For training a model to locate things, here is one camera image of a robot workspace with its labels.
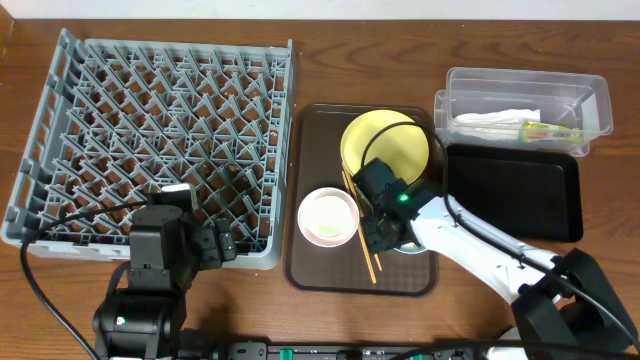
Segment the green yellow snack wrapper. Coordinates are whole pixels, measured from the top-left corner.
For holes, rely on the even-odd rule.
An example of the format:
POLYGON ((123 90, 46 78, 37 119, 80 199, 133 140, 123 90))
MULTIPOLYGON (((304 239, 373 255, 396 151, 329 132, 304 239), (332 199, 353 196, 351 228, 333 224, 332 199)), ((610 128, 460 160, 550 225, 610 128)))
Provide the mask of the green yellow snack wrapper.
POLYGON ((519 140, 523 143, 557 141, 577 144, 583 141, 584 137, 578 128, 527 121, 520 128, 519 140))

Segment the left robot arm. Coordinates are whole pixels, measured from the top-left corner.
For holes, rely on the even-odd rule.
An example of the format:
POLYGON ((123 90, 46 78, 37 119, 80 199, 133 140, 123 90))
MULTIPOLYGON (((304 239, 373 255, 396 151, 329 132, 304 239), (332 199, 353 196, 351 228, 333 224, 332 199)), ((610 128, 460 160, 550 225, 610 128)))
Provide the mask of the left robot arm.
POLYGON ((130 261, 116 268, 93 318, 100 359, 224 359, 223 348, 184 331, 186 293, 200 271, 237 258, 231 225, 205 225, 195 186, 168 185, 133 212, 130 261))

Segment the light blue bowl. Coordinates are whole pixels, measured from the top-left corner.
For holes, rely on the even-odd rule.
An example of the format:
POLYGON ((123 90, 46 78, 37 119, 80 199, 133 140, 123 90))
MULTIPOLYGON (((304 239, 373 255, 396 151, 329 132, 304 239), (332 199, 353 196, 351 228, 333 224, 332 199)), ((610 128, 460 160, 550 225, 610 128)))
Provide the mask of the light blue bowl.
POLYGON ((426 248, 415 242, 407 242, 396 246, 395 250, 406 255, 416 255, 425 252, 426 248))

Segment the white napkin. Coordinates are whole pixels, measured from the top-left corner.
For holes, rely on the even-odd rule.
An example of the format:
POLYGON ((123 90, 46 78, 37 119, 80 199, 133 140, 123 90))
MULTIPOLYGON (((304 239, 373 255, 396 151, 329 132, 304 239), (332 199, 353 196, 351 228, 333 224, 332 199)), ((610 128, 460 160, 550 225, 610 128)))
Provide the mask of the white napkin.
POLYGON ((517 140, 526 123, 539 123, 540 110, 508 109, 491 113, 465 113, 449 123, 449 131, 483 140, 517 140))

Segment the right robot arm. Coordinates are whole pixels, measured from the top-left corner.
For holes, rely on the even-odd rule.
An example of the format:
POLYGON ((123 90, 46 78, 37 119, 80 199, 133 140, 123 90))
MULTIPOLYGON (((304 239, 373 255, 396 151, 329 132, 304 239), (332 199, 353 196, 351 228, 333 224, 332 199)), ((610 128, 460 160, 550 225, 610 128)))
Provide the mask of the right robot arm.
POLYGON ((463 208, 445 184, 399 177, 380 158, 352 181, 371 212, 370 250, 412 241, 456 262, 511 306, 515 328, 476 349, 487 359, 613 359, 638 347, 638 329, 596 260, 563 256, 506 234, 463 208))

